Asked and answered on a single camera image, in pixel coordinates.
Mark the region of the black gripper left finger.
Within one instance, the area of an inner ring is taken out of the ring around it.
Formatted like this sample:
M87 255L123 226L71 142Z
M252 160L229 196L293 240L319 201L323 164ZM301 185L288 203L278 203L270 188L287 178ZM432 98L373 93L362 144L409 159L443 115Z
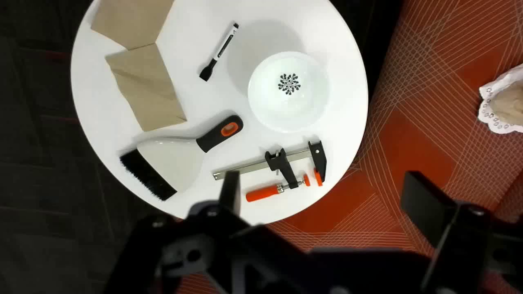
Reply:
M228 172L224 177L223 190L220 195L220 203L233 213L239 213L241 200L241 173Z

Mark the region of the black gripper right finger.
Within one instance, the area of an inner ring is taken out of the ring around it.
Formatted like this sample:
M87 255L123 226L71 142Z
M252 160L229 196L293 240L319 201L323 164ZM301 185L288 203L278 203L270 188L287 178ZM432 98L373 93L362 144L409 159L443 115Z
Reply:
M458 213L458 203L421 172L407 172L401 196L401 209L411 222L439 249L448 226Z

